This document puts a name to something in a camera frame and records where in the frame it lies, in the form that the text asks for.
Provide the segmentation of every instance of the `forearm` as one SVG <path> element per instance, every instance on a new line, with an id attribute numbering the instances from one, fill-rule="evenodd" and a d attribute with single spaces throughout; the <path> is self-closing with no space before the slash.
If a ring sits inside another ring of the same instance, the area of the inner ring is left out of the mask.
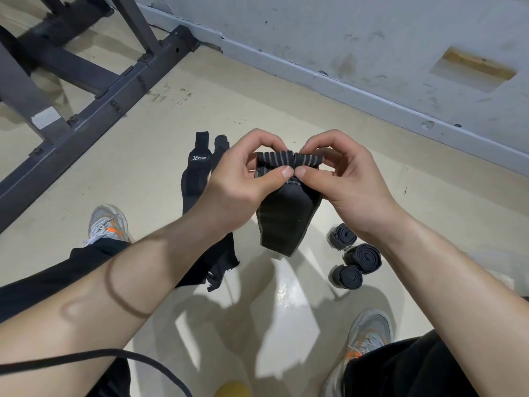
<path id="1" fill-rule="evenodd" d="M 529 391 L 529 304 L 453 244 L 400 215 L 381 249 L 481 396 Z"/>
<path id="2" fill-rule="evenodd" d="M 191 216 L 182 217 L 5 321 L 0 325 L 0 362 L 124 347 L 220 237 L 204 233 L 196 223 Z M 111 362 L 101 358 L 0 377 L 0 390 L 20 396 L 86 395 Z"/>

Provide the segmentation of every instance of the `fingernail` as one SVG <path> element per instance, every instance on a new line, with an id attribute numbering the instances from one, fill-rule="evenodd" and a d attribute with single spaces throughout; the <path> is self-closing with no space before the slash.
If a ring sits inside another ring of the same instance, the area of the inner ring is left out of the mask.
<path id="1" fill-rule="evenodd" d="M 285 166 L 281 172 L 285 178 L 290 178 L 292 175 L 294 175 L 294 169 L 291 166 Z"/>
<path id="2" fill-rule="evenodd" d="M 306 171 L 307 169 L 305 167 L 297 167 L 295 171 L 296 177 L 302 178 L 305 175 Z"/>

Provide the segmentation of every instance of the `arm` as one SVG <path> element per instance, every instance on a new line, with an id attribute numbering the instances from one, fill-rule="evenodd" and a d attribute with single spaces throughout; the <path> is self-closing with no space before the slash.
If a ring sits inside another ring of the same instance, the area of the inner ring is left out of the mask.
<path id="1" fill-rule="evenodd" d="M 302 167 L 296 176 L 380 249 L 478 394 L 526 396 L 529 304 L 407 214 L 365 147 L 332 130 L 310 138 L 301 152 L 321 153 L 335 171 Z"/>
<path id="2" fill-rule="evenodd" d="M 279 167 L 252 178 L 252 152 L 261 145 L 286 150 L 275 135 L 248 133 L 224 153 L 187 214 L 0 324 L 0 363 L 124 347 L 200 255 L 244 225 L 266 195 L 292 176 L 292 168 Z M 0 390 L 2 395 L 84 396 L 112 360 L 2 376 Z"/>

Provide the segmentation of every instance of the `hand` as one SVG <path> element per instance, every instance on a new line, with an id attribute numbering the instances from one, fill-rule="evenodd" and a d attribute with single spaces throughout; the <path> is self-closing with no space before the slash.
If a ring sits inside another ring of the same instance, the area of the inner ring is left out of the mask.
<path id="1" fill-rule="evenodd" d="M 321 154 L 324 164 L 334 168 L 331 172 L 303 166 L 296 168 L 295 175 L 323 193 L 343 222 L 363 240 L 379 244 L 399 215 L 406 214 L 389 193 L 369 150 L 343 132 L 315 135 L 300 153 Z"/>
<path id="2" fill-rule="evenodd" d="M 287 150 L 277 135 L 260 129 L 250 131 L 224 153 L 202 196 L 189 211 L 222 237 L 246 224 L 262 200 L 294 175 L 292 167 L 282 166 L 254 178 L 254 152 L 260 146 Z"/>

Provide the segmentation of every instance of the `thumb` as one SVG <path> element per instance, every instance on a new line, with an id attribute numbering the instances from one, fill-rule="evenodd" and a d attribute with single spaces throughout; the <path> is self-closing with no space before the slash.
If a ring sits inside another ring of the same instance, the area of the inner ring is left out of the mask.
<path id="1" fill-rule="evenodd" d="M 274 168 L 264 176 L 256 178 L 255 183 L 264 199 L 269 193 L 281 188 L 287 180 L 294 175 L 294 169 L 290 166 Z"/>
<path id="2" fill-rule="evenodd" d="M 327 197 L 332 193 L 334 180 L 331 171 L 317 170 L 312 167 L 300 166 L 296 168 L 295 175 L 306 186 L 323 193 Z"/>

